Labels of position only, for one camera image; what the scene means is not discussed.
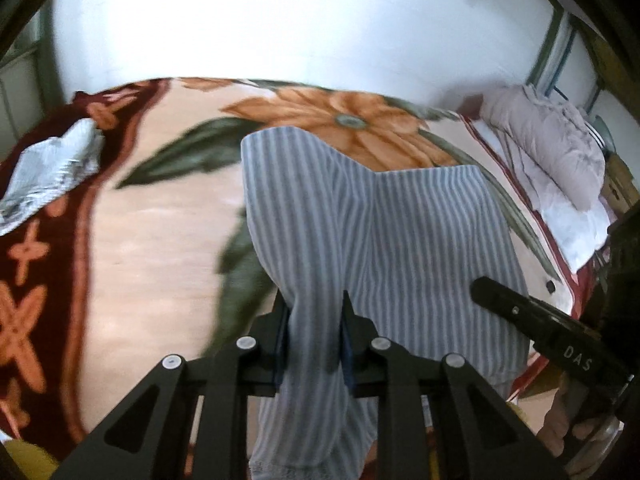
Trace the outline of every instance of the floral blanket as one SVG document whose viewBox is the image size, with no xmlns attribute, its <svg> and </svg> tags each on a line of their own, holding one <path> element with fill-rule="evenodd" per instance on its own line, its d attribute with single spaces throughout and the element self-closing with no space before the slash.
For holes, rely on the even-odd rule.
<svg viewBox="0 0 640 480">
<path fill-rule="evenodd" d="M 0 426 L 59 458 L 162 357 L 215 352 L 270 309 L 274 286 L 251 244 L 239 164 L 241 139 L 259 129 L 298 126 L 375 171 L 477 164 L 511 228 L 529 293 L 565 312 L 579 307 L 575 276 L 542 220 L 471 123 L 452 112 L 365 92 L 209 78 L 136 83 L 69 106 L 124 148 L 91 184 L 16 231 L 20 240 L 0 237 L 8 255 L 0 266 Z M 65 216 L 76 203 L 84 216 Z M 12 249 L 52 247 L 61 236 L 76 250 L 57 260 L 48 248 L 31 259 L 26 246 Z M 14 276 L 29 264 L 33 290 L 25 294 Z M 46 287 L 75 290 L 79 280 L 86 290 L 58 301 L 71 302 L 75 317 L 54 310 Z M 63 341 L 34 349 L 24 342 L 30 333 Z M 69 359 L 72 336 L 79 346 Z"/>
</svg>

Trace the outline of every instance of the striped cloth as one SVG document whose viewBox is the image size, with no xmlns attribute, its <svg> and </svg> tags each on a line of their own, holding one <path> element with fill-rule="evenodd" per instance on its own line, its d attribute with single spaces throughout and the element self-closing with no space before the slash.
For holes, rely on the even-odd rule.
<svg viewBox="0 0 640 480">
<path fill-rule="evenodd" d="M 100 170 L 104 137 L 92 119 L 80 119 L 62 137 L 26 148 L 0 200 L 0 236 Z"/>
<path fill-rule="evenodd" d="M 478 168 L 374 173 L 293 127 L 246 137 L 242 168 L 255 249 L 291 308 L 284 383 L 260 406 L 254 480 L 360 476 L 377 402 L 343 383 L 343 290 L 380 335 L 428 358 L 458 352 L 507 395 L 529 342 L 473 303 L 469 286 L 487 275 L 527 289 Z"/>
</svg>

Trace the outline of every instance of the screw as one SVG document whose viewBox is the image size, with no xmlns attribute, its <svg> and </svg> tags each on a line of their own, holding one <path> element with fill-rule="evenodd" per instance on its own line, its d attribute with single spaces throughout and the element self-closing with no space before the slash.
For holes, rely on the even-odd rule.
<svg viewBox="0 0 640 480">
<path fill-rule="evenodd" d="M 445 357 L 444 362 L 452 368 L 462 368 L 466 361 L 460 354 L 449 354 Z"/>
<path fill-rule="evenodd" d="M 241 350 L 251 350 L 251 348 L 254 348 L 257 344 L 258 342 L 255 338 L 250 335 L 242 336 L 236 341 L 236 346 Z"/>
<path fill-rule="evenodd" d="M 391 348 L 391 341 L 386 337 L 377 337 L 371 340 L 371 346 L 375 350 L 389 350 Z"/>
<path fill-rule="evenodd" d="M 167 370 L 174 370 L 182 364 L 182 358 L 179 355 L 171 354 L 162 359 L 162 366 Z"/>
</svg>

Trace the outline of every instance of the wooden furniture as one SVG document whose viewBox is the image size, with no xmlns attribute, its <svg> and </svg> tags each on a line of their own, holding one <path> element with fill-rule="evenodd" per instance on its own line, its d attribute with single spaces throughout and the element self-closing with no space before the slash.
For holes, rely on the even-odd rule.
<svg viewBox="0 0 640 480">
<path fill-rule="evenodd" d="M 612 153 L 607 160 L 602 195 L 618 217 L 640 200 L 633 175 L 617 153 Z"/>
</svg>

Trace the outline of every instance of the yellow object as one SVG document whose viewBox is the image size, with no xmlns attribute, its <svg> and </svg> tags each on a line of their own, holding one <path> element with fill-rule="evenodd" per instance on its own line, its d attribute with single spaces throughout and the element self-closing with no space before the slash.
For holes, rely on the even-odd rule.
<svg viewBox="0 0 640 480">
<path fill-rule="evenodd" d="M 49 480 L 58 468 L 58 461 L 49 453 L 23 440 L 9 440 L 4 448 L 28 480 Z"/>
<path fill-rule="evenodd" d="M 520 406 L 514 404 L 513 402 L 507 402 L 507 406 L 509 406 L 516 413 L 516 415 L 520 417 L 520 420 L 522 422 L 528 424 L 527 415 Z M 435 449 L 430 450 L 429 466 L 431 469 L 431 480 L 440 480 L 440 473 L 438 472 L 438 455 Z"/>
</svg>

